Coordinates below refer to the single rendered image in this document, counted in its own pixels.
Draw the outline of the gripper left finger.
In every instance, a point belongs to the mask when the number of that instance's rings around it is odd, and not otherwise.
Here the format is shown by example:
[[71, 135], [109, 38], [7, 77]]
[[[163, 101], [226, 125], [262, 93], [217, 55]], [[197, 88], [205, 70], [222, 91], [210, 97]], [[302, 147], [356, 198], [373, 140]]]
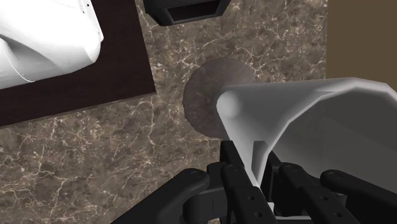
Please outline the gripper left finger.
[[189, 168], [112, 224], [278, 224], [261, 190], [251, 184], [232, 141], [220, 144], [219, 162]]

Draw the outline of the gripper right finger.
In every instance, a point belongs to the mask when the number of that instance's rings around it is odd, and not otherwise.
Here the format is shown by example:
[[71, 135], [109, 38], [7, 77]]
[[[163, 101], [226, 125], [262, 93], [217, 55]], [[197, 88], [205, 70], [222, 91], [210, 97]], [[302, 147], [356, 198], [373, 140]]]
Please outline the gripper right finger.
[[397, 224], [397, 193], [330, 169], [315, 178], [270, 153], [261, 183], [280, 222], [288, 224]]

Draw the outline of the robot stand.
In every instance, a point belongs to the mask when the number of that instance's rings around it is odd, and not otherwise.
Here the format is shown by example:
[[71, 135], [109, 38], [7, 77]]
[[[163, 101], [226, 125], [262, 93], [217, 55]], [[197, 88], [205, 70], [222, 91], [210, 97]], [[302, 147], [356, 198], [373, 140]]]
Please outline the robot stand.
[[91, 0], [104, 40], [71, 74], [0, 90], [0, 127], [156, 92], [134, 0]]

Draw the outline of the black rectangular box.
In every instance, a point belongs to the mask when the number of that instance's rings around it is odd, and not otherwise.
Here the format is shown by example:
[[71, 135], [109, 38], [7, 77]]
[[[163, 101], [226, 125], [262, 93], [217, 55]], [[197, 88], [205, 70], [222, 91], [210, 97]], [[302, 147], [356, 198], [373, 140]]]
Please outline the black rectangular box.
[[231, 0], [143, 0], [145, 12], [160, 26], [222, 16], [230, 2]]

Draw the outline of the white bowl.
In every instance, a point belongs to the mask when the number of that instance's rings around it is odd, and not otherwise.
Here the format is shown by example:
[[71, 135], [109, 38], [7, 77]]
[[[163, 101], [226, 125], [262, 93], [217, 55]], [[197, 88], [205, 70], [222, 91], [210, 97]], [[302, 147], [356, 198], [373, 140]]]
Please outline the white bowl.
[[337, 78], [232, 85], [214, 105], [254, 186], [275, 153], [314, 177], [335, 169], [397, 193], [397, 92], [385, 83]]

